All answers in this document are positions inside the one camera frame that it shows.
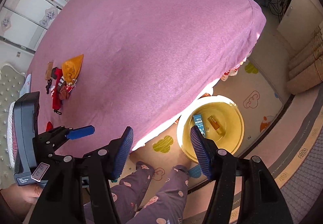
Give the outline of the person's left hand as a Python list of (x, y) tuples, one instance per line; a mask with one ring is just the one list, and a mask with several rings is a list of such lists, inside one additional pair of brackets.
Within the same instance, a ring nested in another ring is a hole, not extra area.
[(37, 184), (26, 186), (12, 184), (8, 188), (2, 189), (1, 195), (16, 215), (26, 216), (31, 206), (37, 203), (42, 191), (43, 188)]

